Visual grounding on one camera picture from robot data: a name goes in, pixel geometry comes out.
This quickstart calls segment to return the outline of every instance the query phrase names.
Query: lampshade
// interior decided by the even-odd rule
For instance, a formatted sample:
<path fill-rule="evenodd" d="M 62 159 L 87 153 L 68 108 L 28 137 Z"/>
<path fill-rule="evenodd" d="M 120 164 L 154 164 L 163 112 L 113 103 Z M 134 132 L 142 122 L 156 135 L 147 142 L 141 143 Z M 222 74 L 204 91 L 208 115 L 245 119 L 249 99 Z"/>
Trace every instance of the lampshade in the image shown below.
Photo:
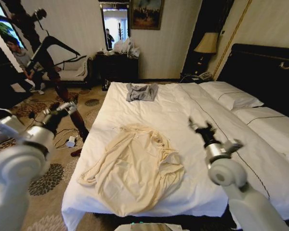
<path fill-rule="evenodd" d="M 199 53 L 216 53 L 218 33 L 207 32 L 204 34 L 201 42 L 194 49 Z"/>

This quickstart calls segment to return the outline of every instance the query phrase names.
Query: table lamp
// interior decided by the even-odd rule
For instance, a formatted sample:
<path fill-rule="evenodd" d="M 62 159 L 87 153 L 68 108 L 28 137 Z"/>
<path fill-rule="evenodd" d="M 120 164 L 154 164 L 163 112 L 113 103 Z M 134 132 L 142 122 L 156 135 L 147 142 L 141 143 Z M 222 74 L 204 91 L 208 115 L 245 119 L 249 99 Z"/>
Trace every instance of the table lamp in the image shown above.
<path fill-rule="evenodd" d="M 204 34 L 198 46 L 194 49 L 195 52 L 201 53 L 201 58 L 197 62 L 197 70 L 195 74 L 200 74 L 207 69 L 211 54 L 217 52 L 218 33 L 207 32 Z"/>

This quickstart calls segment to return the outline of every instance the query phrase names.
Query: wall trim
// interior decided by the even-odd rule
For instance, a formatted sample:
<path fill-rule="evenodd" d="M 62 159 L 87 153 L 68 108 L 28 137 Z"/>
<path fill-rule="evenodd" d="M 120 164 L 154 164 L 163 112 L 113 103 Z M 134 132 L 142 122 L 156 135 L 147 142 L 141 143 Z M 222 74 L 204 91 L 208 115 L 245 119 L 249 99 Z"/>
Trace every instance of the wall trim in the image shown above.
<path fill-rule="evenodd" d="M 240 25 L 241 25 L 241 23 L 242 23 L 242 21 L 243 21 L 243 18 L 245 17 L 245 14 L 246 14 L 248 8 L 250 7 L 251 2 L 252 2 L 252 0 L 249 0 L 249 1 L 247 2 L 246 6 L 245 6 L 245 8 L 244 8 L 244 11 L 243 11 L 243 13 L 242 13 L 239 21 L 237 22 L 237 25 L 236 25 L 236 27 L 235 27 L 235 29 L 234 29 L 234 31 L 233 31 L 233 33 L 232 33 L 232 35 L 231 35 L 228 43 L 227 43 L 227 46 L 225 47 L 225 49 L 224 49 L 224 51 L 223 51 L 223 54 L 222 54 L 222 56 L 220 57 L 217 66 L 215 67 L 215 70 L 214 70 L 214 73 L 213 73 L 213 78 L 214 78 L 214 80 L 217 79 L 216 76 L 215 76 L 216 73 L 217 73 L 217 70 L 219 69 L 219 67 L 220 67 L 220 65 L 221 65 L 221 63 L 222 63 L 222 61 L 223 61 L 223 59 L 224 59 L 224 57 L 225 57 L 225 55 L 226 55 L 226 53 L 227 53 L 227 51 L 228 51 L 231 43 L 232 43 L 232 40 L 234 39 L 234 37 L 235 37 L 235 35 L 236 35 L 236 32 L 237 32 L 237 30 L 239 29 L 239 27 L 240 27 Z"/>

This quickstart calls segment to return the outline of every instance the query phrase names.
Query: floor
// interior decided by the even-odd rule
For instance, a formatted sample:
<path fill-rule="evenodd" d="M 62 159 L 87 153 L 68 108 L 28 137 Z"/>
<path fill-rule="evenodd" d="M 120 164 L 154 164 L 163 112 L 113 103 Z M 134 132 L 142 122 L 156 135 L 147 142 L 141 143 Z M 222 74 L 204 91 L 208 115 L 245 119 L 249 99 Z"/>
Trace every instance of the floor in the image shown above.
<path fill-rule="evenodd" d="M 78 110 L 86 121 L 86 127 L 90 130 L 106 96 L 101 87 L 92 90 L 69 88 L 71 95 L 78 95 Z M 46 89 L 44 95 L 33 94 L 25 101 L 12 108 L 12 112 L 18 115 L 20 120 L 31 126 L 34 121 L 28 118 L 30 112 L 37 114 L 36 120 L 43 118 L 41 111 L 52 103 L 62 102 L 54 89 Z M 81 148 L 83 143 L 77 138 L 76 146 L 62 149 L 70 135 L 77 136 L 74 130 L 66 134 L 64 129 L 75 128 L 69 117 L 60 123 L 54 138 L 58 150 L 55 150 L 51 167 L 39 180 L 33 181 L 29 187 L 30 206 L 22 227 L 23 231 L 65 231 L 66 227 L 61 217 L 62 198 L 76 166 L 78 157 L 71 157 L 70 153 Z M 0 144 L 0 150 L 15 145 L 15 141 Z M 196 218 L 193 216 L 175 216 L 171 218 L 118 218 L 114 215 L 95 215 L 87 213 L 78 226 L 78 231 L 113 231 L 118 225 L 132 222 L 166 222 L 181 224 L 183 228 L 191 231 L 229 231 L 231 224 L 221 218 Z"/>

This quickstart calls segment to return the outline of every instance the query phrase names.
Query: sofa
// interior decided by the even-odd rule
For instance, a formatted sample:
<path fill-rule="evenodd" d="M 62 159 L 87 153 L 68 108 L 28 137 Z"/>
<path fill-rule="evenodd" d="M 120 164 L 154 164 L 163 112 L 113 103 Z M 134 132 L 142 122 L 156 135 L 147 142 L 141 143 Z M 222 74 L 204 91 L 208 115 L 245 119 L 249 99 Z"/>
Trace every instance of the sofa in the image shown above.
<path fill-rule="evenodd" d="M 60 74 L 61 81 L 69 86 L 81 86 L 91 89 L 93 86 L 92 58 L 81 56 L 76 60 L 67 61 L 62 64 Z M 46 85 L 51 85 L 47 73 L 42 76 Z"/>

